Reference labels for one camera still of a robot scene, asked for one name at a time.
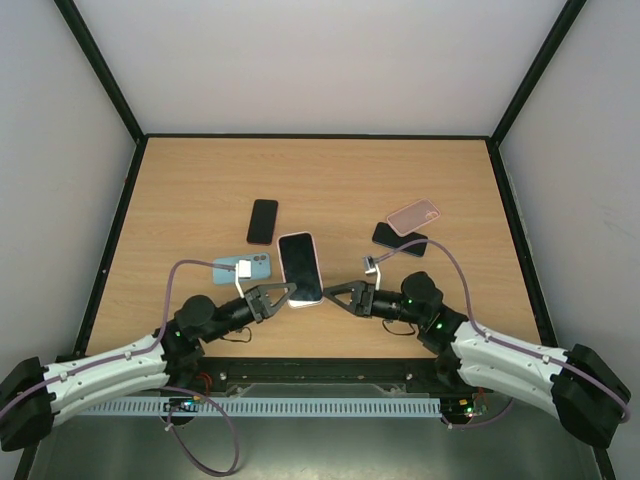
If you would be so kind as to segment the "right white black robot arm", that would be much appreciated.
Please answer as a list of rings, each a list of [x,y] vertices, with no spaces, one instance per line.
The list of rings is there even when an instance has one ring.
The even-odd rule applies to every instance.
[[[397,292],[359,280],[323,295],[354,316],[415,326],[437,356],[436,379],[447,391],[468,385],[530,404],[595,448],[609,447],[626,417],[630,391],[595,350],[534,345],[473,323],[445,304],[423,271],[407,276]]]

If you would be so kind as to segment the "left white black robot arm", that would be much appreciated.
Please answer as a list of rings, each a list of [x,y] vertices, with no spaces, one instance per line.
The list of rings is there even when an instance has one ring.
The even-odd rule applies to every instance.
[[[293,283],[258,285],[221,306],[205,295],[188,298],[153,333],[102,354],[44,365],[19,362],[1,383],[1,448],[31,446],[51,430],[95,405],[143,390],[189,380],[203,344],[273,317],[296,292]]]

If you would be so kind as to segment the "light blue phone case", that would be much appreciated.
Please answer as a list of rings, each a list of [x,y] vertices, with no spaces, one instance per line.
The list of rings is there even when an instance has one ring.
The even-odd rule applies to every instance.
[[[216,258],[212,273],[215,285],[233,284],[235,280],[234,269],[238,263],[250,264],[250,276],[240,276],[240,282],[267,280],[272,275],[271,257],[266,252],[243,254]]]

